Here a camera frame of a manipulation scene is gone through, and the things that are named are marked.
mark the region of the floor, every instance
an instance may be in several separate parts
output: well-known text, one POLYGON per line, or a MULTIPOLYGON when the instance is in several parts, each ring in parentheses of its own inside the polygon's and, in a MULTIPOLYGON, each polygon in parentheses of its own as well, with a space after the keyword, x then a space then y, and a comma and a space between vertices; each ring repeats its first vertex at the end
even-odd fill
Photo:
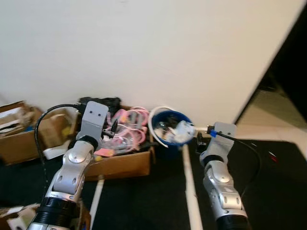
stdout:
POLYGON ((307 122, 281 91, 257 92, 237 124, 236 137, 294 142, 307 159, 307 122))

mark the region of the blue bucket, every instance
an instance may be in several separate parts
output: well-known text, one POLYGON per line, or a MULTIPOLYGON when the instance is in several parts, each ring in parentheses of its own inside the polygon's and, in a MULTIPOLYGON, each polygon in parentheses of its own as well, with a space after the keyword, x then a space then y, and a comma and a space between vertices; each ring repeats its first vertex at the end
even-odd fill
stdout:
MULTIPOLYGON (((152 118, 153 127, 156 127, 160 121, 166 121, 167 118, 170 116, 174 116, 175 118, 178 119, 178 121, 187 121, 187 122, 192 123, 191 120, 184 114, 177 112, 177 111, 173 111, 173 110, 167 110, 167 111, 160 112, 157 115, 153 116, 152 118)), ((160 148, 158 148, 158 150, 156 151, 157 157, 162 157, 162 158, 167 158, 167 159, 173 159, 177 157, 179 155, 179 147, 185 144, 188 144, 192 139, 193 137, 191 137, 190 140, 187 140, 183 143, 170 143, 170 142, 167 142, 159 138, 159 140, 162 143, 166 144, 168 148, 160 146, 160 148)))

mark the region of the white cable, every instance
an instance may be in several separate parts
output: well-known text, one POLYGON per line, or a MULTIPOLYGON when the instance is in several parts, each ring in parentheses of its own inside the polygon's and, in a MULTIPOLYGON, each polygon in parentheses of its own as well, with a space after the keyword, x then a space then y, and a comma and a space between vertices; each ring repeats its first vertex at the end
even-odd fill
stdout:
POLYGON ((150 111, 149 116, 148 116, 148 129, 150 131, 150 133, 152 134, 152 136, 156 139, 156 141, 158 141, 161 145, 163 145, 164 147, 168 148, 168 146, 166 144, 164 144, 159 137, 155 134, 154 130, 153 130, 153 124, 152 124, 152 119, 153 116, 155 115, 155 113, 160 110, 160 109, 168 109, 168 110, 173 110, 169 107, 166 106, 160 106, 160 107, 156 107, 153 110, 150 111))

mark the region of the black wire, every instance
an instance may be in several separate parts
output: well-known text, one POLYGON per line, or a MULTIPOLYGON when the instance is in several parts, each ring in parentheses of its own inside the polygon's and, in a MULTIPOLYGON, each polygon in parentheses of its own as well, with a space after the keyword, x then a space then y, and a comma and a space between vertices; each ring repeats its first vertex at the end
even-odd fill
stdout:
POLYGON ((43 120, 43 118, 48 114, 50 113, 52 110, 55 110, 55 109, 58 109, 58 108, 62 108, 62 107, 73 107, 75 109, 79 109, 79 107, 75 104, 59 104, 59 105, 56 105, 56 106, 53 106, 51 108, 49 108, 46 112, 44 112, 40 118, 37 120, 36 122, 36 125, 35 125, 35 129, 34 129, 34 138, 35 138, 35 144, 36 144, 36 147, 37 147, 37 151, 38 151, 38 154, 39 154, 39 158, 40 158, 40 161, 42 163, 42 166, 43 166, 43 177, 44 177, 44 191, 43 191, 43 199, 45 197, 45 193, 46 193, 46 188, 49 184, 49 181, 48 181, 48 177, 47 177, 47 171, 46 171, 46 165, 45 165, 45 159, 44 159, 44 155, 43 155, 43 151, 39 145, 39 141, 38 141, 38 127, 39 127, 39 124, 40 122, 43 120))
POLYGON ((258 159, 258 168, 256 170, 256 172, 253 174, 253 176, 251 177, 250 181, 247 183, 247 185, 245 186, 245 188, 242 190, 242 193, 241 193, 241 198, 244 196, 245 192, 247 191, 248 187, 256 180, 256 178, 258 177, 259 173, 260 173, 260 170, 261 170, 261 167, 262 167, 262 161, 261 161, 261 157, 259 155, 259 153, 253 148, 251 147, 250 145, 244 143, 243 141, 240 141, 236 138, 233 138, 233 137, 230 137, 230 136, 227 136, 227 135, 224 135, 223 133, 216 133, 217 135, 221 136, 221 137, 224 137, 224 138, 227 138, 227 139, 230 139, 230 140, 233 140, 235 142, 238 142, 240 143, 241 145, 244 145, 245 147, 249 148, 253 153, 254 155, 256 156, 256 158, 258 159))

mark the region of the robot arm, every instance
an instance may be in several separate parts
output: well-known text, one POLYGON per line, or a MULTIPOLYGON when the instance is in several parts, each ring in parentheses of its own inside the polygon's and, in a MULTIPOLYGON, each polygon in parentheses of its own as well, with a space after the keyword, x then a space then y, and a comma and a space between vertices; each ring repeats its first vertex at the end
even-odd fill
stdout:
MULTIPOLYGON (((214 130, 234 137, 236 126, 217 122, 214 130)), ((221 136, 211 139, 207 150, 200 156, 205 172, 203 185, 209 195, 218 229, 248 230, 247 214, 227 168, 227 155, 233 144, 233 140, 221 136)))
POLYGON ((79 216, 77 203, 84 185, 84 173, 93 153, 102 146, 102 134, 114 136, 114 132, 103 130, 107 112, 105 105, 87 104, 77 141, 64 154, 63 166, 54 175, 29 230, 69 230, 71 221, 79 216))

